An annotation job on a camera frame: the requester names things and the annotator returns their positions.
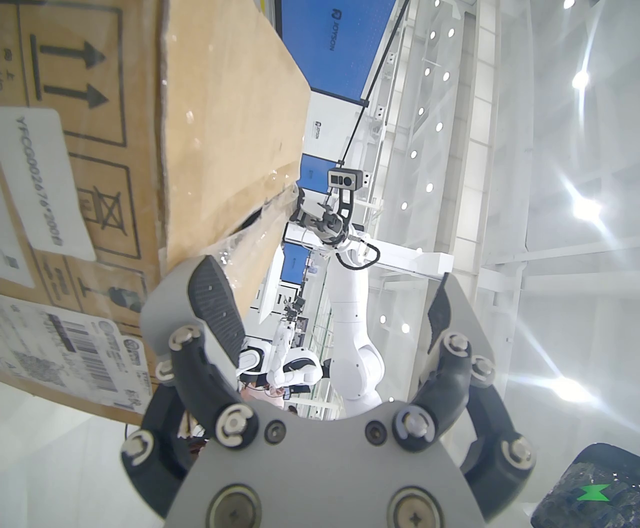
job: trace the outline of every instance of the green marker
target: green marker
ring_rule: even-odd
[[[608,488],[610,485],[611,484],[592,484],[591,486],[582,486],[580,489],[584,491],[584,495],[578,497],[578,500],[609,502],[609,499],[602,495],[602,490]]]

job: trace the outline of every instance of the blue sign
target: blue sign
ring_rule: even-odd
[[[394,0],[282,0],[282,41],[311,88],[360,100]]]
[[[335,167],[335,161],[302,155],[298,187],[325,193],[329,189],[326,172]]]
[[[305,276],[307,257],[311,253],[308,249],[297,244],[284,244],[284,264],[280,278],[293,284],[302,284]]]

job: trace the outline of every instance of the ceiling light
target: ceiling light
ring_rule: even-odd
[[[598,202],[578,196],[573,201],[573,215],[580,220],[595,222],[600,217],[602,206]]]
[[[595,398],[580,383],[564,376],[551,380],[551,389],[563,400],[573,403],[589,403]]]
[[[571,82],[571,85],[576,90],[584,90],[587,87],[587,84],[589,84],[589,74],[584,70],[576,73],[573,81]]]

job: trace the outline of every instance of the screw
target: screw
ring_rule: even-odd
[[[244,403],[234,403],[224,409],[216,421],[216,438],[225,447],[238,447],[243,442],[242,434],[247,430],[247,420],[253,410]]]
[[[387,513],[389,528],[440,528],[440,512],[424,490],[405,488],[396,493]]]
[[[130,436],[125,440],[124,444],[122,444],[122,452],[127,456],[134,458],[145,452],[145,444],[142,443],[142,439]]]
[[[531,460],[531,457],[533,456],[531,446],[522,437],[511,443],[511,445],[509,446],[509,452],[511,453],[513,459],[517,462]]]
[[[422,438],[429,430],[427,420],[419,414],[407,414],[404,418],[404,426],[406,427],[407,433],[416,438]]]
[[[156,365],[156,378],[160,383],[167,383],[174,378],[171,360],[160,361]]]
[[[387,441],[387,429],[377,420],[370,421],[364,428],[367,441],[373,445],[382,445]]]
[[[280,420],[273,420],[269,422],[264,430],[264,439],[268,444],[278,445],[284,437],[287,435],[287,427]]]
[[[142,464],[153,451],[154,436],[150,431],[139,429],[131,433],[120,448],[122,454],[129,458],[132,466]]]
[[[445,344],[449,351],[456,356],[466,357],[468,355],[469,341],[461,333],[452,333],[446,336]]]
[[[192,324],[181,326],[169,337],[169,348],[174,352],[182,350],[182,345],[200,337],[200,329]]]
[[[479,356],[473,364],[473,369],[476,374],[486,378],[493,372],[493,365],[486,358]]]
[[[511,443],[503,440],[500,446],[507,462],[517,469],[529,470],[536,463],[533,448],[524,436],[516,438]]]
[[[422,407],[408,405],[396,414],[393,431],[397,442],[408,451],[422,451],[433,442],[435,422]]]
[[[222,490],[211,502],[208,528],[257,528],[260,500],[253,490],[236,484]]]
[[[222,428],[227,435],[240,435],[246,431],[246,419],[239,412],[233,413]]]

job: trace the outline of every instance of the shipping label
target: shipping label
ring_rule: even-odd
[[[58,112],[0,107],[0,163],[32,247],[96,260]]]
[[[0,369],[73,396],[143,414],[145,350],[116,324],[0,296]]]

